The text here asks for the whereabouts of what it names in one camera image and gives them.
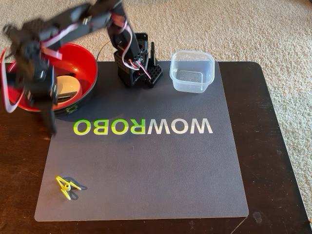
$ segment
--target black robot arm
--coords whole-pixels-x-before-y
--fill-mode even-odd
[[[57,56],[57,50],[63,44],[101,28],[107,28],[111,43],[117,49],[114,57],[118,76],[124,83],[132,86],[143,78],[153,87],[162,70],[153,62],[155,59],[148,61],[148,36],[132,31],[121,0],[98,0],[94,5],[85,3],[47,21],[26,22],[21,29],[12,25],[3,28],[12,42],[11,55],[18,66],[16,75],[8,76],[8,83],[23,89],[28,102],[41,110],[44,122],[53,133],[56,130],[52,108],[57,103],[57,79],[53,66],[43,54]],[[151,53],[154,58],[154,45]],[[161,71],[157,77],[152,75],[154,69]]]

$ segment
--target plastic container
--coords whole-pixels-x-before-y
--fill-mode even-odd
[[[171,58],[170,77],[178,91],[203,93],[215,78],[215,60],[205,52],[177,51]]]

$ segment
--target yellow clothespin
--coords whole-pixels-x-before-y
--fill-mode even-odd
[[[65,197],[67,197],[68,200],[70,200],[70,196],[68,195],[68,191],[70,191],[71,187],[70,186],[74,186],[75,188],[81,190],[80,187],[78,187],[76,184],[74,184],[73,182],[67,182],[65,179],[63,179],[62,177],[55,177],[55,179],[57,180],[57,182],[59,183],[60,187],[61,187],[61,191],[62,193],[64,193]]]

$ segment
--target table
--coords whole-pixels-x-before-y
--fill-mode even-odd
[[[311,234],[261,67],[219,66],[249,206],[246,218],[36,222],[51,135],[40,116],[0,108],[0,233]]]

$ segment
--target bowl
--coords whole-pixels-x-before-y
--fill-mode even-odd
[[[71,98],[70,100],[54,105],[53,110],[56,116],[70,114],[78,110],[84,103],[86,103],[94,88],[98,77],[98,64],[94,56],[80,45],[67,43],[59,50],[62,53],[62,60],[49,57],[50,63],[55,68],[56,76],[73,76],[81,85],[81,95],[79,98]],[[13,62],[9,66],[8,71],[14,72],[17,67]],[[21,90],[16,90],[9,86],[9,99],[15,103],[20,96]],[[26,97],[23,97],[19,102],[19,107],[30,112],[40,112],[35,106],[31,106]]]

